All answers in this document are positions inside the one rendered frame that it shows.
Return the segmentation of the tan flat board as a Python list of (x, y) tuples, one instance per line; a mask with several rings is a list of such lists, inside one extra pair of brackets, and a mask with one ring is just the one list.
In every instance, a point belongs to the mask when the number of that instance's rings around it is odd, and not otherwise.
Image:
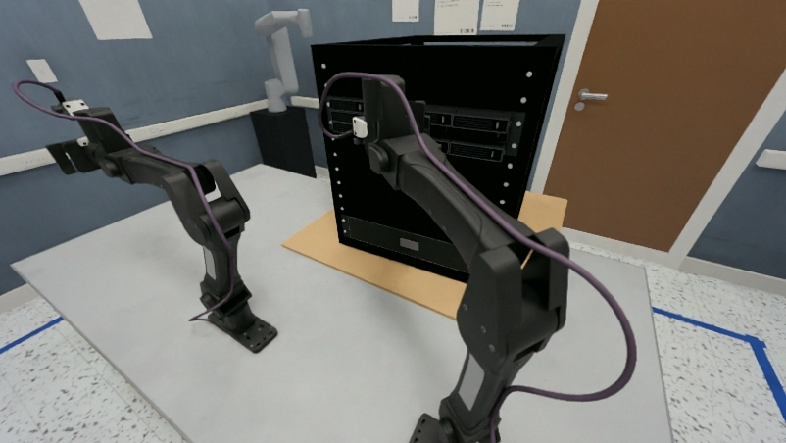
[[(567, 199), (525, 192), (518, 220), (535, 232), (561, 232)], [(281, 243), (281, 247), (346, 273), (451, 320), (467, 284), (339, 243), (334, 208)]]

